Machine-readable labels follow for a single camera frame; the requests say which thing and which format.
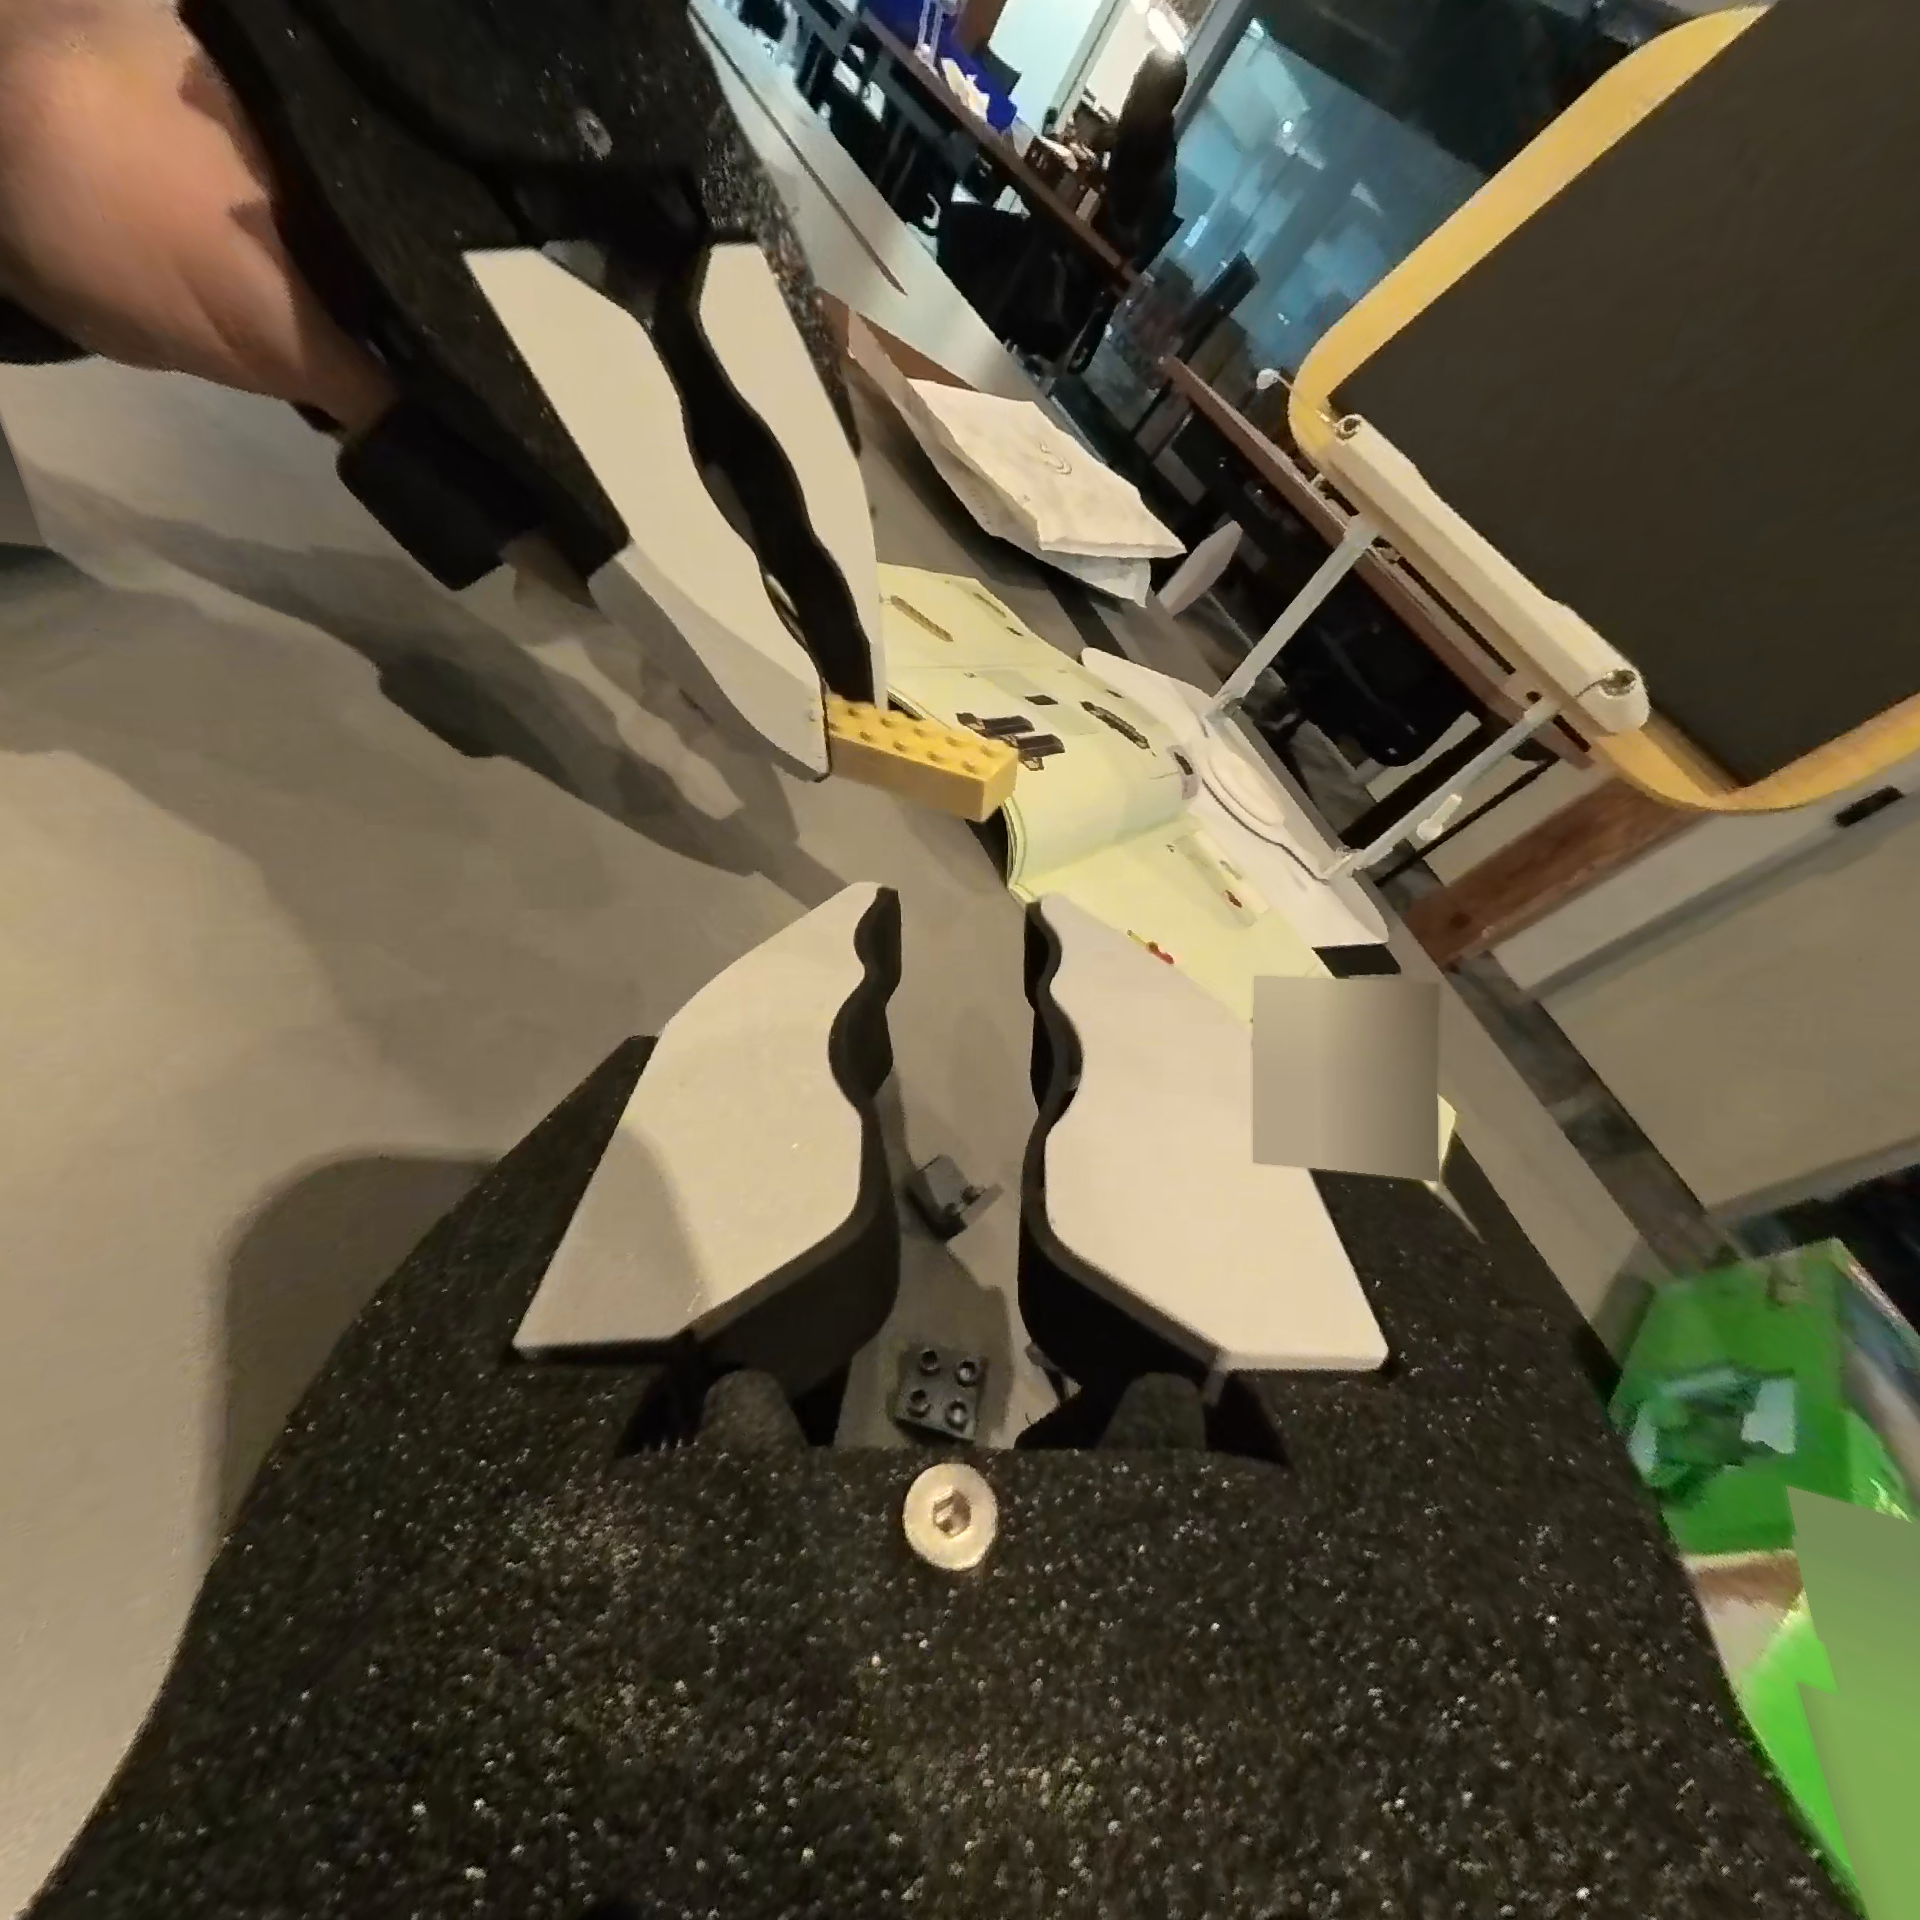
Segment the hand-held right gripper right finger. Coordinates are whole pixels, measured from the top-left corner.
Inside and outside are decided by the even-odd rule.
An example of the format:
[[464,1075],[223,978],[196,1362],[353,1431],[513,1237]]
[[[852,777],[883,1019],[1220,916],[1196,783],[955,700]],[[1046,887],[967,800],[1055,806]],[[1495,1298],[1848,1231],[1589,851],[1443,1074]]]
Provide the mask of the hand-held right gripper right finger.
[[1388,1342],[1308,1169],[1258,1163],[1252,1028],[1085,905],[1026,909],[1021,1315],[1066,1378],[1373,1375]]

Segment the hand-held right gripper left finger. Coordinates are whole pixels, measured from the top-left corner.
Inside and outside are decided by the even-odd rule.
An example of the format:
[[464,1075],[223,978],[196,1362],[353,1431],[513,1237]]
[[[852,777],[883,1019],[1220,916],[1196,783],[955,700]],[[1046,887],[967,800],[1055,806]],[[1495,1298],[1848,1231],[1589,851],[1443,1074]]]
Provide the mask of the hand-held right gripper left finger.
[[527,1359],[719,1357],[857,1225],[886,1174],[901,898],[861,880],[667,1019],[515,1332]]

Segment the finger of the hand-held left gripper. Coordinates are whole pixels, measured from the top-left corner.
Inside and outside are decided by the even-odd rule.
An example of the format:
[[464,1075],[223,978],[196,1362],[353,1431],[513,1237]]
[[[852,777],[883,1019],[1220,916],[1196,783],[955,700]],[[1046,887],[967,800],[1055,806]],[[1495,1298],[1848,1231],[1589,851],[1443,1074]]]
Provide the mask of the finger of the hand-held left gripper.
[[751,241],[683,261],[656,301],[656,348],[702,474],[739,507],[757,568],[827,690],[883,691],[878,559],[852,443],[783,284]]
[[827,780],[825,682],[708,492],[646,324],[546,251],[480,249],[464,263],[622,525],[589,573],[592,603],[705,718],[787,771]]

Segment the black square toy brick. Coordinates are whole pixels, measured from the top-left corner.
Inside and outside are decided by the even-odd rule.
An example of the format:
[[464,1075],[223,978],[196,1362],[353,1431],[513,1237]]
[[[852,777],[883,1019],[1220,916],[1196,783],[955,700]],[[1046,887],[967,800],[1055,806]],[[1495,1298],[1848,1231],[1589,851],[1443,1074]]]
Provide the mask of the black square toy brick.
[[934,1342],[906,1342],[899,1351],[888,1401],[892,1423],[909,1434],[968,1442],[981,1431],[991,1357]]

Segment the yellow toy brick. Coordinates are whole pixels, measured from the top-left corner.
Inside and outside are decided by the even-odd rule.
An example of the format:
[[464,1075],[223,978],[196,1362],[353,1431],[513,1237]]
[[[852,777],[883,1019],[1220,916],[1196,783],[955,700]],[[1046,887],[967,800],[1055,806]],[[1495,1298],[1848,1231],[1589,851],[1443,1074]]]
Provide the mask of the yellow toy brick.
[[1021,753],[999,738],[892,705],[829,694],[825,719],[830,777],[965,824],[989,822],[1022,769]]

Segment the grey desk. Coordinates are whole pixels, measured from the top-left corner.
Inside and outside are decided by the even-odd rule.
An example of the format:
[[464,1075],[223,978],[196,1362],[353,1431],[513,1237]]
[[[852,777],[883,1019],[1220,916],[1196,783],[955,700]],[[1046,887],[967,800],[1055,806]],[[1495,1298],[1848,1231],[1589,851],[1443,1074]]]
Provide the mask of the grey desk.
[[1022,918],[971,830],[733,752],[641,649],[433,586],[270,395],[4,370],[4,1907],[328,1350],[627,1038],[899,890],[897,1163],[1008,1177]]

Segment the person's left hand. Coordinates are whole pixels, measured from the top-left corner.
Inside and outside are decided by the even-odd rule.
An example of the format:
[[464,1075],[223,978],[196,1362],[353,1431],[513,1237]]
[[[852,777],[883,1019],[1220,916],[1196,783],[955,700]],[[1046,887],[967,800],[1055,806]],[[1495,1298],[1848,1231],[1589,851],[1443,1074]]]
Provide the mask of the person's left hand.
[[392,406],[290,263],[265,150],[171,3],[3,5],[3,268],[89,353],[347,431]]

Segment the crumpled white paper bag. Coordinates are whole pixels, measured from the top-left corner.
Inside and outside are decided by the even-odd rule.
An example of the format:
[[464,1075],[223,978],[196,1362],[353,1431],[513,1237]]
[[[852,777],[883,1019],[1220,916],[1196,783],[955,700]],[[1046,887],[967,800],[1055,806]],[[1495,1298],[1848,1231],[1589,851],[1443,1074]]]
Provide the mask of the crumpled white paper bag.
[[1152,565],[1186,552],[1140,488],[1037,402],[899,374],[877,386],[986,534],[1080,586],[1142,607]]

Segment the long wooden table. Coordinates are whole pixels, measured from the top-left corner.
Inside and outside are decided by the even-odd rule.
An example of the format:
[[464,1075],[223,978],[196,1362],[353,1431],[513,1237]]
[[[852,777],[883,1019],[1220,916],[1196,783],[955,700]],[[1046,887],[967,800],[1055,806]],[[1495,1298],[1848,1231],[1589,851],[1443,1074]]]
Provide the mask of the long wooden table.
[[1106,180],[1026,133],[1013,71],[952,36],[952,3],[797,3],[797,83],[997,340],[1083,374],[1152,237],[1113,228]]

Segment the pale green instruction booklet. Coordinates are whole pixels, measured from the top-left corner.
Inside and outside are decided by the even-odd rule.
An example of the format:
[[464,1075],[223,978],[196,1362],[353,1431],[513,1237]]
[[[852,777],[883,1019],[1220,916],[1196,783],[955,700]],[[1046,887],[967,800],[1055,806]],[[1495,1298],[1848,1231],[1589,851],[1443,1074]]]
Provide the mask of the pale green instruction booklet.
[[1260,978],[1399,970],[1381,912],[1323,851],[1252,830],[1204,774],[1209,698],[1114,651],[1077,658],[986,584],[878,568],[888,695],[925,722],[1021,758],[986,820],[1008,892],[1068,899],[1240,1022]]

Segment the green toy box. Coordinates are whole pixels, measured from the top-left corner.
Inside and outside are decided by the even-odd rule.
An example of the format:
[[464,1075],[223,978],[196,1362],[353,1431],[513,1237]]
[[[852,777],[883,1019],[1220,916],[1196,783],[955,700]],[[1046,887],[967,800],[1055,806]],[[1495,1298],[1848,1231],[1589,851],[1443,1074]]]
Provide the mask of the green toy box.
[[1916,1517],[1916,1330],[1838,1239],[1659,1285],[1608,1418],[1697,1560],[1787,1554],[1796,1492]]

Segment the green plastic bin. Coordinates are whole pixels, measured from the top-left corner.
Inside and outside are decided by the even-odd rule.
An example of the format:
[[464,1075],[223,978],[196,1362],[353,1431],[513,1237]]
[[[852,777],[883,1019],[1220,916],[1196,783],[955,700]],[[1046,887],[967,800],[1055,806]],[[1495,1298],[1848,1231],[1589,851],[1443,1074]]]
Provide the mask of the green plastic bin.
[[1800,1593],[1741,1674],[1747,1725],[1860,1915],[1919,1914],[1916,1648]]

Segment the black board with wooden rim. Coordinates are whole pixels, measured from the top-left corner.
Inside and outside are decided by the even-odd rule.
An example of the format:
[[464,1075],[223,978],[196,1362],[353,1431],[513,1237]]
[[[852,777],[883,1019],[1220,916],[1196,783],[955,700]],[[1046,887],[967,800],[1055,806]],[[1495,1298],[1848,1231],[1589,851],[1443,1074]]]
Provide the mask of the black board with wooden rim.
[[1916,79],[1916,3],[1674,25],[1292,381],[1334,492],[1659,804],[1916,756]]

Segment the small black bracket brick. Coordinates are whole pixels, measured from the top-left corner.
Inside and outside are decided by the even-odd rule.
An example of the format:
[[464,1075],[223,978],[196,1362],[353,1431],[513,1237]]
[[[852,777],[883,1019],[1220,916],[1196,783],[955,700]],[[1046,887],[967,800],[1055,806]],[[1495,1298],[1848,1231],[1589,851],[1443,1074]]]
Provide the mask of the small black bracket brick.
[[997,1205],[1001,1193],[999,1183],[972,1180],[949,1154],[914,1163],[906,1176],[906,1197],[925,1229],[938,1241],[965,1233]]

